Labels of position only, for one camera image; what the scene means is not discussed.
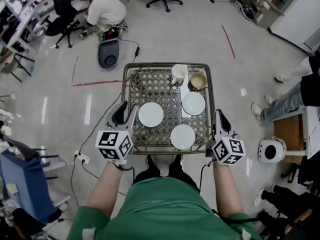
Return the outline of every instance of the metal cart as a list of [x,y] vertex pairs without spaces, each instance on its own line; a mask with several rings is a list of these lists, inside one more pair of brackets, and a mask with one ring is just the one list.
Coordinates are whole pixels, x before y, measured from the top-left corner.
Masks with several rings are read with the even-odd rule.
[[[181,83],[171,84],[171,69],[175,64],[188,67],[189,77],[200,72],[206,76],[207,86],[197,92],[205,100],[205,109],[199,115],[183,117]],[[163,120],[156,127],[146,127],[137,119],[132,141],[135,155],[177,155],[204,153],[212,134],[212,115],[215,111],[210,68],[206,64],[150,62],[129,63],[123,72],[121,101],[128,102],[128,109],[141,107],[147,102],[158,103],[163,109]],[[188,150],[175,148],[170,140],[174,127],[185,124],[195,132],[194,144]]]

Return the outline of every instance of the white cup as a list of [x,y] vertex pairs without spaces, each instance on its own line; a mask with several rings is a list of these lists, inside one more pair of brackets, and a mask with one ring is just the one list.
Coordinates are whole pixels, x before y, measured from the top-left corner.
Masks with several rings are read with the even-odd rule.
[[172,81],[171,84],[174,85],[176,82],[181,83],[185,77],[188,75],[187,65],[176,64],[172,67]]

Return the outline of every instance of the jeans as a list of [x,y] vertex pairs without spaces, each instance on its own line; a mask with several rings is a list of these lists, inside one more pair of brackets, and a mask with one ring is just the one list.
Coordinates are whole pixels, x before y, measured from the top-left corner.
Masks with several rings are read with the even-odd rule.
[[279,99],[275,100],[271,107],[263,109],[261,112],[261,119],[264,122],[270,122],[298,109],[300,106],[304,106],[304,103],[302,101],[299,82],[285,95],[282,95]]
[[[172,178],[180,180],[180,181],[182,181],[184,183],[187,183],[190,186],[194,187],[200,193],[200,190],[198,189],[197,184],[194,182],[194,180],[182,170],[182,166],[180,164],[180,161],[181,161],[181,155],[178,154],[175,157],[173,163],[170,164],[170,166],[169,166],[168,177],[172,177]],[[146,179],[160,178],[161,177],[160,176],[160,170],[153,163],[153,161],[148,162],[148,165],[149,165],[149,168],[147,170],[144,170],[144,171],[140,172],[135,177],[133,184],[141,182],[141,181],[144,181]]]

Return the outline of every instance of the red tape line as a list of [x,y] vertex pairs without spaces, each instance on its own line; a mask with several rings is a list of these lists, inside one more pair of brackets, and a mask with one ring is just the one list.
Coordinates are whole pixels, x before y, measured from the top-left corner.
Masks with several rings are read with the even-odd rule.
[[235,59],[236,56],[235,56],[235,52],[234,52],[234,49],[232,48],[232,45],[231,45],[231,42],[230,42],[230,39],[229,39],[229,36],[227,34],[227,31],[225,30],[225,27],[221,25],[221,27],[223,28],[223,31],[225,33],[225,36],[226,36],[226,39],[228,39],[228,42],[229,42],[229,45],[230,45],[230,48],[231,48],[231,52],[233,54],[233,58]]
[[120,81],[120,80],[113,80],[113,81],[100,81],[100,82],[86,82],[86,83],[78,83],[78,84],[72,85],[72,87],[93,86],[93,85],[113,84],[113,83],[122,83],[122,81]]
[[73,73],[72,73],[72,78],[71,78],[71,85],[72,85],[72,83],[74,82],[74,76],[75,76],[75,70],[76,70],[76,63],[77,63],[78,57],[79,57],[79,56],[76,57],[75,62],[74,62],[74,65],[73,65]]

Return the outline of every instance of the white cube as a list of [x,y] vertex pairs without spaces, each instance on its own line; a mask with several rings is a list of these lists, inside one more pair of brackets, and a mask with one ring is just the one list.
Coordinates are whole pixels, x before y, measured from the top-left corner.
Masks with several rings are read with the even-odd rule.
[[133,147],[130,134],[126,130],[100,130],[96,137],[95,147],[104,158],[119,164],[124,160]]
[[242,140],[222,136],[212,147],[213,153],[221,165],[234,165],[246,156]]

